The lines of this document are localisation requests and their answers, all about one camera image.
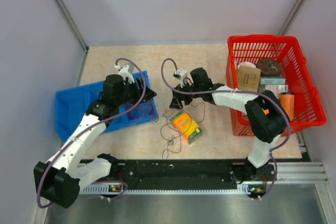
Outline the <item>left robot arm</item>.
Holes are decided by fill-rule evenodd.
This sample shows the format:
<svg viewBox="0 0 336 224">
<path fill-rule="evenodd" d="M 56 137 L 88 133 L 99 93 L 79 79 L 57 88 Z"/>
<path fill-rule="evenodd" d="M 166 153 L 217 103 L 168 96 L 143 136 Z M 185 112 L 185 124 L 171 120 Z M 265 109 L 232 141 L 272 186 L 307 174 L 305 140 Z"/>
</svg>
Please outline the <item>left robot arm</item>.
<svg viewBox="0 0 336 224">
<path fill-rule="evenodd" d="M 140 103 L 149 102 L 156 93 L 146 85 L 143 72 L 131 80 L 119 74 L 111 74 L 103 82 L 98 98 L 87 108 L 79 125 L 64 146 L 46 162 L 38 162 L 34 169 L 37 204 L 41 198 L 63 208 L 69 208 L 77 200 L 80 191 L 101 178 L 114 180 L 119 174 L 117 159 L 100 154 L 85 166 L 78 167 L 88 148 L 108 126 L 124 114 L 119 108 L 131 105 L 130 111 Z"/>
</svg>

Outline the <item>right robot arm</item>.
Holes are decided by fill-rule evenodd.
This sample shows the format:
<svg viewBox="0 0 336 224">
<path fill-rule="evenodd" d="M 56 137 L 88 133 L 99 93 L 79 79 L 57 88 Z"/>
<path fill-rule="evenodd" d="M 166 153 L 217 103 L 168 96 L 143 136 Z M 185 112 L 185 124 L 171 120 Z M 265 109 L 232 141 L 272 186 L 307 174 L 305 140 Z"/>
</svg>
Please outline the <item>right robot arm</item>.
<svg viewBox="0 0 336 224">
<path fill-rule="evenodd" d="M 194 99 L 201 98 L 212 105 L 226 106 L 247 115 L 255 136 L 254 146 L 249 153 L 245 174 L 252 180 L 264 174 L 264 166 L 269 163 L 271 150 L 286 128 L 290 127 L 289 117 L 273 92 L 241 91 L 222 83 L 212 83 L 203 68 L 191 71 L 192 82 L 188 83 L 188 73 L 175 69 L 173 77 L 180 84 L 172 89 L 170 108 L 182 109 Z"/>
</svg>

